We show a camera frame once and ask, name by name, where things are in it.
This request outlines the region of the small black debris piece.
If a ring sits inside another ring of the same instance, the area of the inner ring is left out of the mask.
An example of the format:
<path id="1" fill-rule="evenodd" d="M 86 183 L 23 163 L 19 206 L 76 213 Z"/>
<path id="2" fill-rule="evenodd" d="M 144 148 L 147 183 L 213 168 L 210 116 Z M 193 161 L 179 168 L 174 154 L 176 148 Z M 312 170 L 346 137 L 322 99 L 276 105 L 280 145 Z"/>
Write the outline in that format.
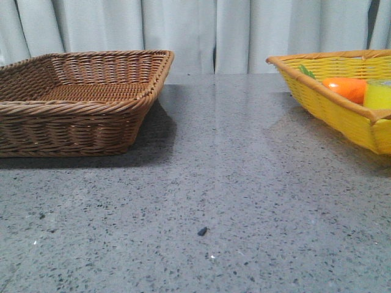
<path id="1" fill-rule="evenodd" d="M 197 235 L 198 236 L 204 236 L 206 234 L 206 232 L 208 231 L 208 228 L 207 227 L 203 227 L 202 229 L 200 229 L 198 232 L 197 232 Z"/>

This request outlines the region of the brown wicker basket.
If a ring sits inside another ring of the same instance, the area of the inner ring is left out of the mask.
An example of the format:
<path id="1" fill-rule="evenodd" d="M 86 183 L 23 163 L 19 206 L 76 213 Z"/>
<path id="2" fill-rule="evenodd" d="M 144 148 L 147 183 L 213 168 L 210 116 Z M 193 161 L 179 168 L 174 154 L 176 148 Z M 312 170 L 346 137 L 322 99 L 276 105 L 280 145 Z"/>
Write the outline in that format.
<path id="1" fill-rule="evenodd" d="M 161 92 L 169 50 L 52 53 L 1 68 L 1 156 L 125 153 Z"/>

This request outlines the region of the yellow woven basket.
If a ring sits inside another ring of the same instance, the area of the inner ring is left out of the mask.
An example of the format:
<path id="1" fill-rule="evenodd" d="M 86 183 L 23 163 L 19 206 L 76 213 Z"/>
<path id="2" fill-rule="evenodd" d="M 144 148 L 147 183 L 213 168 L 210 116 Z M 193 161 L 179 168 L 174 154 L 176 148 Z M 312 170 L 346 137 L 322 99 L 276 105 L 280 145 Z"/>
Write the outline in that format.
<path id="1" fill-rule="evenodd" d="M 348 140 L 376 154 L 390 154 L 390 110 L 372 110 L 327 89 L 325 78 L 390 79 L 390 50 L 315 52 L 270 56 L 293 98 Z"/>

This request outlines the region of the white curtain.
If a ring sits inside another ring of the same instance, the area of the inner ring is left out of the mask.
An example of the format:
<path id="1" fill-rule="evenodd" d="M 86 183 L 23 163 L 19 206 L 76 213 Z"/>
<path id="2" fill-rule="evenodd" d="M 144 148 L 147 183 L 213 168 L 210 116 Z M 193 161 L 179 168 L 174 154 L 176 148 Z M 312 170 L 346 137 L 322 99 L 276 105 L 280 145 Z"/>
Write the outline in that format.
<path id="1" fill-rule="evenodd" d="M 269 73 L 269 56 L 390 48 L 389 1 L 2 1 L 1 64 L 168 49 L 174 74 Z"/>

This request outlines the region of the yellow tape roll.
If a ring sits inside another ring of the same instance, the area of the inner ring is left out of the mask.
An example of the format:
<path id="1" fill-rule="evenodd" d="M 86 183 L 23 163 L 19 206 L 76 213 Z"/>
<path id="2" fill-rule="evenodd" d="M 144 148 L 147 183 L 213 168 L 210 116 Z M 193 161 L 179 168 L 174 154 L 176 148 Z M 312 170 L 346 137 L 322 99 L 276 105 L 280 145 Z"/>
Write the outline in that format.
<path id="1" fill-rule="evenodd" d="M 363 105 L 373 110 L 390 109 L 390 79 L 369 80 Z"/>

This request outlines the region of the orange toy carrot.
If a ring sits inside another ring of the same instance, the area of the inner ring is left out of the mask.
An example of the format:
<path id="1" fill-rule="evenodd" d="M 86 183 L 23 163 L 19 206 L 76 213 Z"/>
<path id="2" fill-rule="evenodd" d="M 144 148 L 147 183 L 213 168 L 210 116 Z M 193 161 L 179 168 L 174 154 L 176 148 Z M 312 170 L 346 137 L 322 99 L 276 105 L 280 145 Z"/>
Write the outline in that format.
<path id="1" fill-rule="evenodd" d="M 333 77 L 323 79 L 316 85 L 315 90 L 320 94 L 326 92 L 339 95 L 355 104 L 363 105 L 367 82 L 364 79 Z"/>

